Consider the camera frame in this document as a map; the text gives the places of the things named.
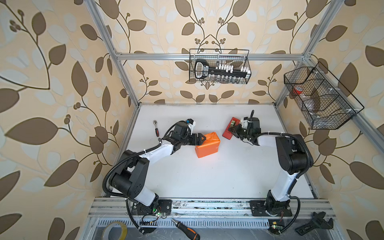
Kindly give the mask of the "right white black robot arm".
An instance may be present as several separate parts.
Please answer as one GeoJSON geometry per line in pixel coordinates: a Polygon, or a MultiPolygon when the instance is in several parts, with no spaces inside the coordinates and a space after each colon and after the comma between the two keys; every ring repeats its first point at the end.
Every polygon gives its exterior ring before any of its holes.
{"type": "Polygon", "coordinates": [[[290,202],[297,200],[297,210],[292,220],[285,226],[277,223],[270,224],[269,232],[273,235],[284,233],[297,219],[301,209],[299,197],[292,196],[292,190],[298,179],[304,175],[314,164],[313,157],[300,135],[288,133],[261,132],[260,120],[254,117],[254,111],[242,121],[234,121],[227,127],[236,138],[253,146],[276,147],[278,161],[281,167],[274,187],[268,191],[265,201],[250,201],[252,215],[254,217],[291,217],[290,202]]]}

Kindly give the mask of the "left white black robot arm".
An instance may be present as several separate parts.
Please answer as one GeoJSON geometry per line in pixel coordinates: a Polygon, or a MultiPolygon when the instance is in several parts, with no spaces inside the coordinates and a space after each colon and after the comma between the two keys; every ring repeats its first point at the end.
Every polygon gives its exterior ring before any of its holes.
{"type": "Polygon", "coordinates": [[[129,201],[146,207],[144,216],[154,216],[160,211],[159,196],[145,186],[151,164],[171,156],[182,146],[201,146],[206,137],[193,133],[196,122],[192,119],[173,124],[158,144],[140,152],[126,150],[102,182],[102,189],[110,197],[124,198],[129,218],[135,228],[143,235],[147,234],[132,215],[129,201]]]}

